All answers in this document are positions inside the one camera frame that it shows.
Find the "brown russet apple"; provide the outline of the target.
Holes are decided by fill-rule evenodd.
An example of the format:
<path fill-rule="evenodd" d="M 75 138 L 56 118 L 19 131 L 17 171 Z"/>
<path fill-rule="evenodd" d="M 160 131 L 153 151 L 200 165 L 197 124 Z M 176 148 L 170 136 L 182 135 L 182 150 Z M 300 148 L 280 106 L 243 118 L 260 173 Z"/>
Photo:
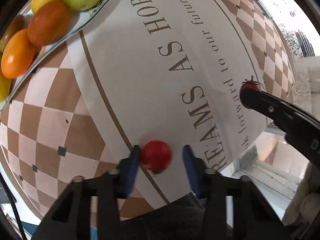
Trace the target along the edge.
<path fill-rule="evenodd" d="M 8 42 L 10 39 L 20 30 L 25 28 L 25 18 L 23 15 L 17 15 L 8 28 L 6 29 L 5 33 L 3 34 L 1 41 L 0 41 L 0 51 L 1 53 L 4 52 Z"/>

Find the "small red cherry tomato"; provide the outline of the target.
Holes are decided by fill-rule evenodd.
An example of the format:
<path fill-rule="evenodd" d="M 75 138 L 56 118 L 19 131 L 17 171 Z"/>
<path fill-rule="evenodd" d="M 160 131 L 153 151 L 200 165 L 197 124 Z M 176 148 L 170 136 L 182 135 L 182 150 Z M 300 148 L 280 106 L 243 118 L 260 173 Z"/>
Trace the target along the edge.
<path fill-rule="evenodd" d="M 245 109 L 251 109 L 250 105 L 251 104 L 257 105 L 260 99 L 257 94 L 252 95 L 252 93 L 249 95 L 247 93 L 245 93 L 245 96 L 243 96 L 243 91 L 246 88 L 260 92 L 261 85 L 258 81 L 255 81 L 253 79 L 253 75 L 251 76 L 250 80 L 245 79 L 241 85 L 240 92 L 239 92 L 240 101 L 241 101 L 242 105 L 245 107 Z"/>

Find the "dark orange on plate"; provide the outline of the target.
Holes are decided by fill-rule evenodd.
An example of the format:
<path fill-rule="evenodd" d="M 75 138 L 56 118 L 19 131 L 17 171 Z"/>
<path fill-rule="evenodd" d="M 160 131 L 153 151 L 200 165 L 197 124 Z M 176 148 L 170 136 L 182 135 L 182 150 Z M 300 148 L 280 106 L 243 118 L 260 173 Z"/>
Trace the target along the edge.
<path fill-rule="evenodd" d="M 42 6 L 30 21 L 27 34 L 36 47 L 60 40 L 69 28 L 72 11 L 63 1 L 52 1 Z"/>

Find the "yellow-green mandarin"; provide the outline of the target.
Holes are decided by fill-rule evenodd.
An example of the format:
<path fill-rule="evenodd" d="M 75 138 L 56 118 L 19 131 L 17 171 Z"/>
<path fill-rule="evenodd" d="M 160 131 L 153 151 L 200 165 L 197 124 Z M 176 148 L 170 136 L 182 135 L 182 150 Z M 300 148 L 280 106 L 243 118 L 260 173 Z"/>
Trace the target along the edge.
<path fill-rule="evenodd" d="M 0 74 L 0 102 L 4 101 L 9 93 L 12 84 L 12 79 L 6 78 L 2 73 Z"/>

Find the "checkered kitchen mat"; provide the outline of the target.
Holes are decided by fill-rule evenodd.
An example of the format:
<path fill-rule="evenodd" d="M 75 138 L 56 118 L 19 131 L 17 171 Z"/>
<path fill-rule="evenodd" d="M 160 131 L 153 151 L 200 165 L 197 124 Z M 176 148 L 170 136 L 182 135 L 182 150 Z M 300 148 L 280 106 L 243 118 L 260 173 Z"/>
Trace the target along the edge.
<path fill-rule="evenodd" d="M 50 53 L 1 112 L 2 164 L 42 218 L 77 175 L 115 167 L 135 145 L 166 142 L 162 174 L 138 172 L 129 219 L 189 193 L 182 147 L 225 169 L 270 122 L 242 107 L 246 79 L 287 98 L 295 81 L 275 23 L 253 0 L 109 0 Z"/>

